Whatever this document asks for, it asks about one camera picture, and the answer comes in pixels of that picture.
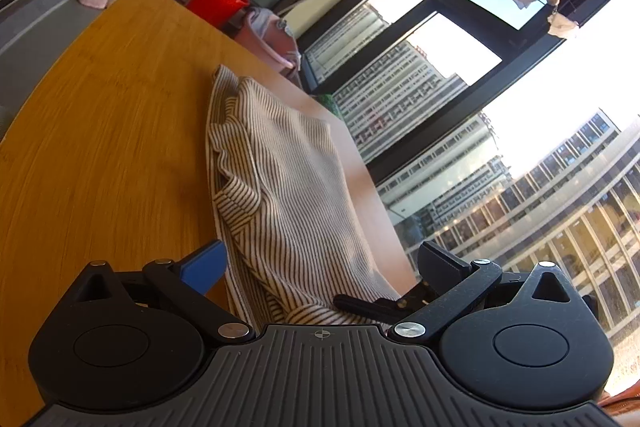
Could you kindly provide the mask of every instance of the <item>striped shirt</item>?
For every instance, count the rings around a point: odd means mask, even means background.
[[[207,117],[209,188],[228,250],[231,312],[267,323],[356,324],[333,297],[399,295],[377,271],[329,124],[220,66]]]

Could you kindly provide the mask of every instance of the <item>silver bolt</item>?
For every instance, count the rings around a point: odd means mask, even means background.
[[[226,339],[240,339],[249,334],[249,328],[238,322],[229,322],[220,326],[218,333]]]
[[[401,337],[409,338],[419,337],[420,335],[424,335],[427,332],[422,324],[418,324],[415,322],[400,323],[394,328],[394,331]]]

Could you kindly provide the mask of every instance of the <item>green object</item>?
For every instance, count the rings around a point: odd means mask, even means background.
[[[311,95],[311,98],[316,100],[316,102],[318,102],[327,111],[344,121],[342,113],[340,112],[340,107],[335,103],[334,96],[332,94],[313,94]]]

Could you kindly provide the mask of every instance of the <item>wooden surface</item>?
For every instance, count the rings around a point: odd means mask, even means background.
[[[204,148],[219,64],[331,123],[380,271],[401,293],[414,283],[342,122],[174,1],[119,0],[47,73],[0,143],[2,427],[42,406],[28,348],[86,263],[138,270],[213,239]],[[224,288],[212,298],[224,305]]]

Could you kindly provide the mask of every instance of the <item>sky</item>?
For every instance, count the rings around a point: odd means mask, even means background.
[[[369,0],[392,23],[421,0]],[[473,0],[521,27],[542,7],[522,11],[512,0]],[[623,130],[640,112],[638,0],[611,0],[577,33],[484,108],[511,174],[542,160],[601,108]],[[500,59],[442,15],[429,19],[408,41],[422,48],[445,76],[473,84]]]

